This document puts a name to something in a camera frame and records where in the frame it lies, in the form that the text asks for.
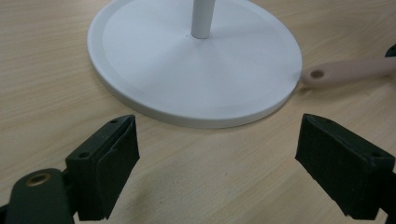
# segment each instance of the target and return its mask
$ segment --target table surface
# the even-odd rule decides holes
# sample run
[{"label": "table surface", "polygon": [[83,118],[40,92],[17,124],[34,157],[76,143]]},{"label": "table surface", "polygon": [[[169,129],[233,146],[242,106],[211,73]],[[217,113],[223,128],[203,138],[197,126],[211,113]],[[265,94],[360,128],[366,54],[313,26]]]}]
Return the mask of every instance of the table surface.
[{"label": "table surface", "polygon": [[[0,204],[19,178],[64,169],[104,123],[135,114],[141,160],[110,220],[98,223],[384,223],[382,211],[375,221],[345,217],[294,156],[303,113],[396,155],[396,76],[299,85],[274,114],[235,128],[174,126],[123,105],[96,75],[86,35],[108,2],[0,0]],[[381,58],[396,42],[391,0],[253,2],[290,29],[304,68]]]}]

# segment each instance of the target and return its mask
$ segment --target light wood handle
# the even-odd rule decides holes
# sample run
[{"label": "light wood handle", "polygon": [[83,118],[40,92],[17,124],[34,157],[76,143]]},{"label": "light wood handle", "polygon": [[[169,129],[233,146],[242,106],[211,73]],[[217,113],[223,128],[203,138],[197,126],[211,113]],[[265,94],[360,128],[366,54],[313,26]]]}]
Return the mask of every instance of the light wood handle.
[{"label": "light wood handle", "polygon": [[307,86],[322,88],[385,76],[395,71],[396,57],[324,63],[304,71],[301,81]]}]

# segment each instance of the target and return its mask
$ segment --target brass insert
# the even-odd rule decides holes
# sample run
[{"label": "brass insert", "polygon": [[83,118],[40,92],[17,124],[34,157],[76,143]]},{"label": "brass insert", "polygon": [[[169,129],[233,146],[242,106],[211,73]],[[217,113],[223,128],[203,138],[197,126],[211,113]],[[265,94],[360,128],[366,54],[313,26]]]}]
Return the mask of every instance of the brass insert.
[{"label": "brass insert", "polygon": [[34,176],[30,177],[28,180],[26,180],[26,186],[27,187],[35,187],[38,185],[42,185],[45,182],[47,182],[49,179],[50,179],[50,174],[48,174],[48,173],[34,175]]}]

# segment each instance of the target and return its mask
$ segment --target screw hole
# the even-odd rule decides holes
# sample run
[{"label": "screw hole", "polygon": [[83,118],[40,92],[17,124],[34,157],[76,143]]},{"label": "screw hole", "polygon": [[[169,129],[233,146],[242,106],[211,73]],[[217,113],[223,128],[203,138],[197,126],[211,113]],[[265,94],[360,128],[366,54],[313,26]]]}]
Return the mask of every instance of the screw hole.
[{"label": "screw hole", "polygon": [[324,72],[320,71],[320,70],[313,71],[313,72],[311,72],[311,77],[312,78],[322,78],[322,77],[324,77]]},{"label": "screw hole", "polygon": [[80,153],[79,155],[78,155],[78,157],[80,158],[80,159],[85,159],[85,158],[87,158],[87,157],[89,157],[90,156],[90,153],[89,152],[82,152],[82,153]]},{"label": "screw hole", "polygon": [[34,175],[26,181],[26,186],[34,187],[34,186],[42,185],[45,182],[47,182],[49,179],[50,179],[50,174],[47,173]]}]

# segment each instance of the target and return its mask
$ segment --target wooden table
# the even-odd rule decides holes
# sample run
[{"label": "wooden table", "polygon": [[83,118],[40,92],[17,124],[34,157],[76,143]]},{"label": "wooden table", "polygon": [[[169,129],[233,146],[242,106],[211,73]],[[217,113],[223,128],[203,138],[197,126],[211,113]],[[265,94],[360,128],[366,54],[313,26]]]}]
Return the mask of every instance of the wooden table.
[{"label": "wooden table", "polygon": [[[141,160],[109,221],[98,223],[384,223],[344,217],[294,159],[303,113],[396,155],[396,76],[297,87],[273,115],[221,130],[177,127],[114,98],[86,34],[108,0],[0,0],[0,204],[13,184],[64,158],[105,122],[135,114]],[[392,0],[254,0],[297,39],[304,68],[384,57],[396,42]]]}]

